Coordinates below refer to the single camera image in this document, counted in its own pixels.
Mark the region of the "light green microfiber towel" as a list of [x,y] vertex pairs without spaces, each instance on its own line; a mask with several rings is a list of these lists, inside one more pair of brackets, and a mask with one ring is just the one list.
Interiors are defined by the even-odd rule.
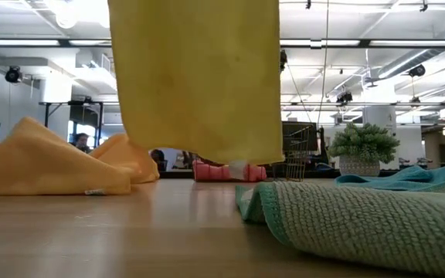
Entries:
[[285,246],[445,278],[445,193],[275,181],[237,186],[236,204]]

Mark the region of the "pink microfiber towel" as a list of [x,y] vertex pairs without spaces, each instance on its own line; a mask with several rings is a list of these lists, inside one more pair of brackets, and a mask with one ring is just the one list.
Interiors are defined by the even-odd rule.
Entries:
[[264,166],[250,164],[233,170],[227,164],[214,165],[196,160],[192,163],[192,170],[196,181],[258,182],[267,179],[267,171]]

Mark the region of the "teal microfiber towel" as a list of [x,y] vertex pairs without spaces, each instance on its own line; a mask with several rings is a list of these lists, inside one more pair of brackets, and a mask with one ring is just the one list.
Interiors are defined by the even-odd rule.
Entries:
[[382,178],[342,175],[335,179],[335,184],[338,187],[349,186],[389,191],[445,192],[445,166],[430,170],[412,166]]

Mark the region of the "person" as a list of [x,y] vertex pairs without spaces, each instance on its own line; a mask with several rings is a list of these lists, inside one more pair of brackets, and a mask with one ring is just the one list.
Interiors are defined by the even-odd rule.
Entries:
[[159,149],[154,149],[150,152],[152,160],[157,165],[158,171],[166,171],[168,161],[165,159],[165,154]]
[[90,153],[91,149],[87,145],[89,136],[85,133],[79,133],[74,136],[72,145],[84,153]]

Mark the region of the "black metal stand frame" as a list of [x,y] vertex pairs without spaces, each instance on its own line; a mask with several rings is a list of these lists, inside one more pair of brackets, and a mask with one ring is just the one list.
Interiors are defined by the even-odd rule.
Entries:
[[45,107],[44,126],[65,141],[74,143],[77,134],[86,133],[93,140],[92,147],[100,144],[104,119],[103,102],[85,99],[39,104]]

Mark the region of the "yellow microfiber towel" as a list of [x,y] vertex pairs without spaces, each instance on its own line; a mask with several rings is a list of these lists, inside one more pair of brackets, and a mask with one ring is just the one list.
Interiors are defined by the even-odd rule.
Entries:
[[134,144],[237,167],[284,159],[279,0],[108,0],[108,8]]

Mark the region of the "orange microfiber towel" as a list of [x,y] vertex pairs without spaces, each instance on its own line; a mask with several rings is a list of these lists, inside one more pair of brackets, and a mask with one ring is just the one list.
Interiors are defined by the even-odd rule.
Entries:
[[90,155],[106,164],[126,171],[132,184],[157,181],[160,178],[158,166],[148,150],[133,144],[126,134],[109,137]]
[[127,171],[79,151],[30,117],[0,142],[0,195],[130,193]]

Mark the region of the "black beam with light strips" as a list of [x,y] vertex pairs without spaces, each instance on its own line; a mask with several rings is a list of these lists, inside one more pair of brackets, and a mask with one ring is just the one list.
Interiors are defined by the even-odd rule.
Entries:
[[[3,39],[0,48],[111,48],[111,39]],[[281,39],[285,49],[445,49],[445,39]]]

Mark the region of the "black computer monitor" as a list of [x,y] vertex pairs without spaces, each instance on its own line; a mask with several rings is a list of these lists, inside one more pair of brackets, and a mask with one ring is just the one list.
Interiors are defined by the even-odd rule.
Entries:
[[316,123],[284,121],[284,151],[317,151],[318,132]]

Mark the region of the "small artificial potted plant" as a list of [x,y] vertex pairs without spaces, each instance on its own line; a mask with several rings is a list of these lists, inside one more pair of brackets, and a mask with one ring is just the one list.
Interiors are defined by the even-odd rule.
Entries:
[[398,146],[399,140],[387,128],[347,124],[343,131],[335,134],[328,153],[339,159],[341,175],[378,177],[380,164],[393,161]]

